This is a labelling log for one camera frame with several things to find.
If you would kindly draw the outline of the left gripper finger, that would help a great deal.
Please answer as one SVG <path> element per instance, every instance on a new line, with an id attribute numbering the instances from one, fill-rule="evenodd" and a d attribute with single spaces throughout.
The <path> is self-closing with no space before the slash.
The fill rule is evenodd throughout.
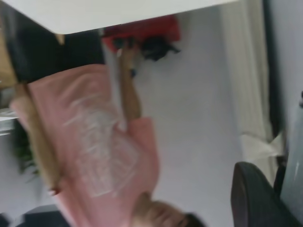
<path id="1" fill-rule="evenodd" d="M 235 227 L 301 227 L 253 163 L 234 166 L 231 191 Z"/>

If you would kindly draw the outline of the person hand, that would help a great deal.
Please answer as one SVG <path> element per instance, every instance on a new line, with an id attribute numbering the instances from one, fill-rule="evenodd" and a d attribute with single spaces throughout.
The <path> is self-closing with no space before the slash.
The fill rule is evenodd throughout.
<path id="1" fill-rule="evenodd" d="M 132 37 L 115 40 L 117 57 L 133 57 L 138 51 L 138 45 Z"/>

